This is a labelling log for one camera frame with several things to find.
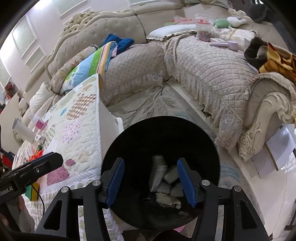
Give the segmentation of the white frilled cushion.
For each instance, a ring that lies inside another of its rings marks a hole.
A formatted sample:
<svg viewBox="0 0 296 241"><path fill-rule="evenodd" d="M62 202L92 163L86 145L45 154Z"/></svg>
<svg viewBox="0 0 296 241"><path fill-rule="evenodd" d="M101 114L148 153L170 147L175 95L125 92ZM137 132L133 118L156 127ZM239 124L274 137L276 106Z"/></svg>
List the white frilled cushion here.
<svg viewBox="0 0 296 241"><path fill-rule="evenodd" d="M186 33L196 33L196 25L169 25L158 28L150 32L147 36L147 40L166 41L167 39Z"/></svg>

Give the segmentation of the white thermos bottle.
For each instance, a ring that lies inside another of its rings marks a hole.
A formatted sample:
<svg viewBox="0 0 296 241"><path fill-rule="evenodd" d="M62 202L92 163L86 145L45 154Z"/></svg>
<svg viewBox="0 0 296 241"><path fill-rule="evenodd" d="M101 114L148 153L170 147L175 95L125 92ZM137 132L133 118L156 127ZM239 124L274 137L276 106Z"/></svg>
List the white thermos bottle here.
<svg viewBox="0 0 296 241"><path fill-rule="evenodd" d="M23 139L33 144L36 134L25 126L18 118L15 118L12 129Z"/></svg>

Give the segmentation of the white cardboard sheets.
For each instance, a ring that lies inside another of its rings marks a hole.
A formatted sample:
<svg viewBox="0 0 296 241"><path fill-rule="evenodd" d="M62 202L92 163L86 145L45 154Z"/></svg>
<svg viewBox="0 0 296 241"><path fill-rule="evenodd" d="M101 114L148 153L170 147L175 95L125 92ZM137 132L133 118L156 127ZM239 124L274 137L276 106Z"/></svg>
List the white cardboard sheets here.
<svg viewBox="0 0 296 241"><path fill-rule="evenodd" d="M282 125L252 157L261 179L273 171L279 171L288 162L290 154L295 152L295 126Z"/></svg>

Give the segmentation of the white tissue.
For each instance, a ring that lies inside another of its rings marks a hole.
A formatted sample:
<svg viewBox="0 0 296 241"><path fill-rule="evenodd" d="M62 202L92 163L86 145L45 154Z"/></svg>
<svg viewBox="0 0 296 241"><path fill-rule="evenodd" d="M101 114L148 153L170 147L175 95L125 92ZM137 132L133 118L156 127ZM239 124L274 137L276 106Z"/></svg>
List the white tissue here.
<svg viewBox="0 0 296 241"><path fill-rule="evenodd" d="M181 202L178 198L170 196L166 193L156 193L156 202L158 202L158 204L162 207L171 207L176 209L181 208Z"/></svg>

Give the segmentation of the white pill bottle pink label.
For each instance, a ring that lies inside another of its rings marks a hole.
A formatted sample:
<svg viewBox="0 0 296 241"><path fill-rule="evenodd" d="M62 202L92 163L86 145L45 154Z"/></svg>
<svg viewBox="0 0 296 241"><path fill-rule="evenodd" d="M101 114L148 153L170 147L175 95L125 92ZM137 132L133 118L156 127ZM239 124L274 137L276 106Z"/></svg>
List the white pill bottle pink label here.
<svg viewBox="0 0 296 241"><path fill-rule="evenodd" d="M43 121L43 119L33 113L29 114L29 119L31 120L33 126L38 128L39 130L43 130L46 126L46 123Z"/></svg>

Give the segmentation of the blue knitted garment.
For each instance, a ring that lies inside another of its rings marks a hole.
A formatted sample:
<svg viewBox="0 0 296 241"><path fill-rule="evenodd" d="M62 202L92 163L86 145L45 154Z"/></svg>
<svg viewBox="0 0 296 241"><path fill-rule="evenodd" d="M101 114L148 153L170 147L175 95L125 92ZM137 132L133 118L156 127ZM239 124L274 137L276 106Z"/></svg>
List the blue knitted garment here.
<svg viewBox="0 0 296 241"><path fill-rule="evenodd" d="M134 39L131 39L131 38L121 39L115 34L109 34L107 38L104 40L103 45L107 44L108 42L117 43L117 55L119 55L134 44Z"/></svg>

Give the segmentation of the red plastic bag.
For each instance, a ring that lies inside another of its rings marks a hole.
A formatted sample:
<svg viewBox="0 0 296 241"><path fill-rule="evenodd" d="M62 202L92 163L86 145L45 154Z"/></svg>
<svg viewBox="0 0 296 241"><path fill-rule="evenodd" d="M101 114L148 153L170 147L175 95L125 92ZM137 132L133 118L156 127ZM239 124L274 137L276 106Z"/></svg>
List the red plastic bag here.
<svg viewBox="0 0 296 241"><path fill-rule="evenodd" d="M34 155L29 156L29 162L31 162L33 160L36 160L36 159L38 159L38 158L40 158L42 156L43 156L43 151L42 150L39 150Z"/></svg>

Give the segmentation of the yellow brown cloth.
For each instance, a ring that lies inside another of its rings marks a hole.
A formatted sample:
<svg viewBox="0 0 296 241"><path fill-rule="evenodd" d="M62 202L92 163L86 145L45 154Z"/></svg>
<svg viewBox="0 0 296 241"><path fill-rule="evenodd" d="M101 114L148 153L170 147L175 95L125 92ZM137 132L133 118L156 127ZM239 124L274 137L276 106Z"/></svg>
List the yellow brown cloth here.
<svg viewBox="0 0 296 241"><path fill-rule="evenodd" d="M295 54L268 43L266 57L267 61L259 68L259 73L276 72L295 84Z"/></svg>

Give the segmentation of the pink hair dryer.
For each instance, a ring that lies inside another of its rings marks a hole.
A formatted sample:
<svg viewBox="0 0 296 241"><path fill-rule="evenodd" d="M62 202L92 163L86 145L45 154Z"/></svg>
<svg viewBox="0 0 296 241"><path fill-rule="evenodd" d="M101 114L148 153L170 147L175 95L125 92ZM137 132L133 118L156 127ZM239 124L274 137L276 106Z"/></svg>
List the pink hair dryer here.
<svg viewBox="0 0 296 241"><path fill-rule="evenodd" d="M228 41L228 42L210 42L210 46L213 47L222 47L222 48L228 48L234 52L238 52L238 43L235 41Z"/></svg>

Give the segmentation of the beige tufted sofa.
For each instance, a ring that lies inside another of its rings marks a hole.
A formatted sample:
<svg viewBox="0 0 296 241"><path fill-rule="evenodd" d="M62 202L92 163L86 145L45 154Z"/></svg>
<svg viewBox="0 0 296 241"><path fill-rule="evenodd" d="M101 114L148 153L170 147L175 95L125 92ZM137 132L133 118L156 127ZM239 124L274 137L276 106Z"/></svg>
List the beige tufted sofa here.
<svg viewBox="0 0 296 241"><path fill-rule="evenodd" d="M102 45L109 34L132 38L135 44L111 60L103 78L104 104L118 103L133 93L180 82L204 107L218 128L216 143L238 146L242 161L257 154L281 123L295 123L295 86L276 72L255 73L242 52L211 47L191 33L166 41L146 36L183 9L175 3L147 4L124 11L87 11L65 26L46 62L25 83L30 100L43 82L91 45Z"/></svg>

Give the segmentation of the green plush toy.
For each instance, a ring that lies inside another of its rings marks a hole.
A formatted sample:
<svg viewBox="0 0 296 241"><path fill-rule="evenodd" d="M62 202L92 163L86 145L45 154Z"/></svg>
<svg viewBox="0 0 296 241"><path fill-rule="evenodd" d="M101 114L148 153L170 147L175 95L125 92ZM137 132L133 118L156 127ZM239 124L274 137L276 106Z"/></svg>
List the green plush toy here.
<svg viewBox="0 0 296 241"><path fill-rule="evenodd" d="M217 19L213 22L213 26L222 29L231 27L231 24L227 19Z"/></svg>

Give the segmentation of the white cream left cushion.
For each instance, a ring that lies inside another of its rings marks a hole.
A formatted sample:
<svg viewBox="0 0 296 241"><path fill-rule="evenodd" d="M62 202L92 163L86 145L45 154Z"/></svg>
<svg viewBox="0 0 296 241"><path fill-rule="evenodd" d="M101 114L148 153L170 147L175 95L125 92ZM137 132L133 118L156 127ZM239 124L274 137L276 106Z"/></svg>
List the white cream left cushion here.
<svg viewBox="0 0 296 241"><path fill-rule="evenodd" d="M48 82L43 82L35 95L30 99L29 107L31 112L35 114L54 94L51 85Z"/></svg>

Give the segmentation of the white blue striped medicine box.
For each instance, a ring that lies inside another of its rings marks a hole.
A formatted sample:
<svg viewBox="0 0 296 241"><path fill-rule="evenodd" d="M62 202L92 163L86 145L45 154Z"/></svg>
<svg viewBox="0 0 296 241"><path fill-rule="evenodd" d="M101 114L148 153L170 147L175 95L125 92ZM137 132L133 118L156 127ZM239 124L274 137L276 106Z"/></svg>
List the white blue striped medicine box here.
<svg viewBox="0 0 296 241"><path fill-rule="evenodd" d="M42 135L36 134L35 135L35 142L39 143L40 145L42 145L45 141L45 137L43 137Z"/></svg>

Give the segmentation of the colourful cartoon pillow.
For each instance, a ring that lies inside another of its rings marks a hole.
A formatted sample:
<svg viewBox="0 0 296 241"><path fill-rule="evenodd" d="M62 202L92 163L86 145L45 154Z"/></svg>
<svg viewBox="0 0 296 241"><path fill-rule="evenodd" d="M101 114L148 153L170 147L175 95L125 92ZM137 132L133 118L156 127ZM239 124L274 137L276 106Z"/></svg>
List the colourful cartoon pillow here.
<svg viewBox="0 0 296 241"><path fill-rule="evenodd" d="M108 42L101 48L96 50L85 60L80 62L66 77L61 91L61 94L72 90L74 87L82 83L88 77L99 73L104 76L108 69L111 58L117 55L117 43L115 41Z"/></svg>

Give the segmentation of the patchwork quilted table cover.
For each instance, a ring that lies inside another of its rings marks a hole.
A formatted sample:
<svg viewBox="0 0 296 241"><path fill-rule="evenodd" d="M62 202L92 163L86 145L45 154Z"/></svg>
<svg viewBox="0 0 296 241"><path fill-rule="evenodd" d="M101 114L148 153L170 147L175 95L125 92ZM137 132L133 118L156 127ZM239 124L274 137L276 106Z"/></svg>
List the patchwork quilted table cover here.
<svg viewBox="0 0 296 241"><path fill-rule="evenodd" d="M47 126L41 132L44 154L57 152L63 157L60 168L38 179L40 198L24 197L26 221L38 226L43 212L58 191L83 188L101 176L104 156L123 132L123 121L116 118L100 100L98 74L84 80L47 112L37 112Z"/></svg>

